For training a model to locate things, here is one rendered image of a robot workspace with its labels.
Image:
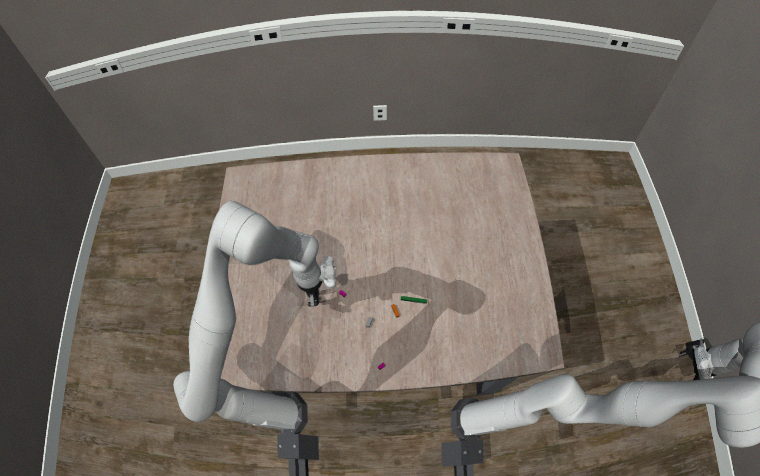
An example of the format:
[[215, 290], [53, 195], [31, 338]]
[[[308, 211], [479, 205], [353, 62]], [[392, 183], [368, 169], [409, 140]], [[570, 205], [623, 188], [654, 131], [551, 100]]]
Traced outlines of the green rod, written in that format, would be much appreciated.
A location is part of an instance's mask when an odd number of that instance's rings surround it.
[[412, 297], [401, 296], [401, 300], [427, 304], [427, 299], [420, 299], [420, 298], [412, 298]]

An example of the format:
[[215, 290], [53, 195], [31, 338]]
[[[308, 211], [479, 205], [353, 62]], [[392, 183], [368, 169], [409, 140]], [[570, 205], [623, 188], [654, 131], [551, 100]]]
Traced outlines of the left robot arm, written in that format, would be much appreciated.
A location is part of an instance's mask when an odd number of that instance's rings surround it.
[[177, 375], [173, 384], [179, 407], [188, 419], [202, 422], [216, 410], [226, 420], [295, 429], [298, 408], [293, 399], [238, 387], [221, 379], [236, 324], [228, 265], [230, 256], [246, 265], [289, 260], [299, 286], [312, 288], [322, 281], [333, 289], [334, 260], [327, 256], [318, 265], [318, 248], [313, 236], [274, 226], [238, 202], [228, 201], [220, 208], [210, 231], [190, 324], [190, 371]]

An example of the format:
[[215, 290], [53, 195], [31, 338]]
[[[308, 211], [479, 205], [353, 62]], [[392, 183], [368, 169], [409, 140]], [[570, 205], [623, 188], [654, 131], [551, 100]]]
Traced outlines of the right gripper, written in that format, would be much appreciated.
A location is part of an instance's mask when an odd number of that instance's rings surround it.
[[681, 351], [680, 354], [679, 354], [679, 357], [685, 356], [685, 355], [688, 354], [689, 357], [693, 360], [694, 373], [696, 373], [696, 375], [695, 375], [695, 377], [694, 377], [693, 380], [699, 380], [700, 379], [699, 378], [699, 374], [698, 374], [697, 365], [696, 365], [695, 354], [694, 354], [694, 350], [695, 349], [693, 348], [693, 346], [694, 345], [695, 345], [695, 347], [703, 346], [704, 342], [705, 342], [704, 339], [697, 340], [697, 341], [687, 342], [685, 344], [686, 345], [686, 350]]

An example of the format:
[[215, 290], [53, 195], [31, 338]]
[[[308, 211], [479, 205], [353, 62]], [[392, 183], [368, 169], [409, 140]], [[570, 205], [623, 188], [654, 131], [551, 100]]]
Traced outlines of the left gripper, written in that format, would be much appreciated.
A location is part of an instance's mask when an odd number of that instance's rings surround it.
[[[297, 284], [297, 285], [298, 285], [298, 284]], [[317, 306], [317, 303], [319, 304], [319, 302], [320, 302], [320, 299], [319, 299], [319, 297], [318, 297], [318, 296], [319, 296], [319, 288], [320, 288], [320, 286], [321, 286], [321, 285], [322, 285], [322, 281], [320, 281], [320, 282], [319, 282], [319, 283], [318, 283], [316, 286], [314, 286], [314, 287], [312, 287], [312, 288], [303, 288], [303, 287], [301, 287], [301, 286], [299, 286], [299, 285], [298, 285], [298, 287], [299, 287], [299, 288], [300, 288], [302, 291], [306, 292], [306, 293], [307, 293], [307, 296], [308, 296], [308, 297], [310, 297], [310, 300], [309, 300], [309, 302], [308, 302], [308, 306], [309, 306], [309, 307], [310, 307], [310, 306]], [[316, 291], [316, 290], [317, 290], [317, 291]], [[315, 292], [315, 291], [316, 291], [316, 292]], [[316, 293], [317, 293], [317, 294], [316, 294]], [[318, 300], [319, 300], [319, 301], [318, 301]], [[310, 302], [310, 301], [311, 301], [311, 302]]]

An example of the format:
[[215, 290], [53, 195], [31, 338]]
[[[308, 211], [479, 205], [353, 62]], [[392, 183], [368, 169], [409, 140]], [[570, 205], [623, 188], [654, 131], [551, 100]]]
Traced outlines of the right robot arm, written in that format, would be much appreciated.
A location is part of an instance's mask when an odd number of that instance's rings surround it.
[[[738, 448], [759, 444], [760, 322], [743, 339], [708, 352], [699, 346], [694, 353], [701, 380], [632, 381], [606, 395], [591, 395], [572, 375], [563, 374], [522, 391], [467, 404], [460, 416], [464, 435], [531, 425], [540, 419], [542, 409], [565, 424], [654, 427], [689, 406], [712, 404], [717, 432], [725, 444]], [[712, 373], [739, 368], [739, 376], [711, 378]]]

